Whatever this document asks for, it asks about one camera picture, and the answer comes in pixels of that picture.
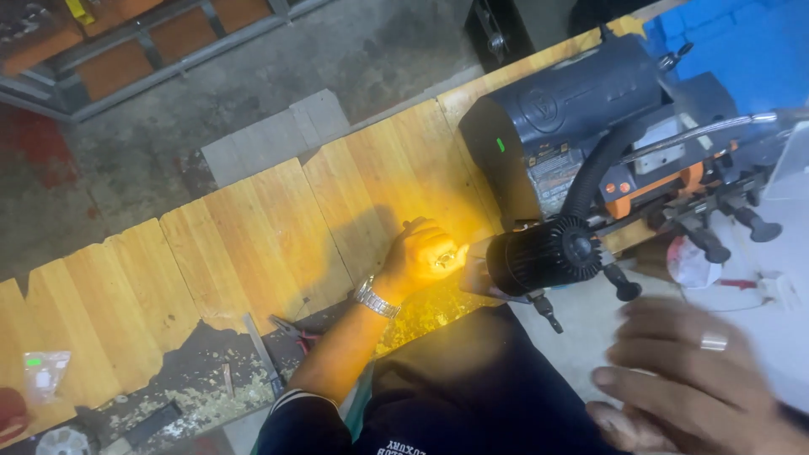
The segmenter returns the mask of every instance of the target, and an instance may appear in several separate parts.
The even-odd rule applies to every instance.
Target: metal watch band
[[[374,313],[377,313],[388,319],[393,319],[394,317],[396,317],[397,314],[399,314],[399,310],[401,310],[401,307],[391,305],[382,298],[380,298],[379,296],[377,296],[371,290],[371,284],[373,282],[374,282],[374,275],[370,276],[368,280],[366,280],[365,283],[362,285],[362,287],[360,288],[360,292],[357,296],[358,297],[357,300],[360,303],[367,306],[368,308],[370,308],[371,310],[373,310]]]

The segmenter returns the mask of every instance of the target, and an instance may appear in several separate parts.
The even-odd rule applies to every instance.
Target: sleeve
[[[284,393],[270,408],[256,441],[257,455],[349,453],[351,433],[337,404],[301,389]]]

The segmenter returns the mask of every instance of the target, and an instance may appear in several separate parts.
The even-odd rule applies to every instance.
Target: small plastic bag
[[[70,351],[26,352],[23,354],[25,389],[36,404],[55,402],[56,388],[65,375]]]

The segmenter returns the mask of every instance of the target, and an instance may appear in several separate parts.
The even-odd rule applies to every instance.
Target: silver ring
[[[702,335],[700,348],[706,351],[722,352],[727,348],[727,337],[715,332],[705,332]]]

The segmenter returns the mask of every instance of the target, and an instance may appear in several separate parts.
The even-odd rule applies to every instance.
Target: orange machine part
[[[702,174],[704,171],[705,167],[700,161],[689,168],[685,168],[682,171],[673,173],[670,176],[664,177],[651,185],[644,186],[633,193],[627,194],[623,198],[616,199],[612,202],[607,202],[607,211],[614,219],[624,218],[625,216],[628,216],[629,212],[632,210],[633,199],[644,193],[650,192],[652,189],[658,188],[671,181],[675,181],[678,178],[681,179],[685,184],[685,188],[680,190],[680,196],[691,194],[702,187],[702,185],[700,185],[700,181],[702,180]]]

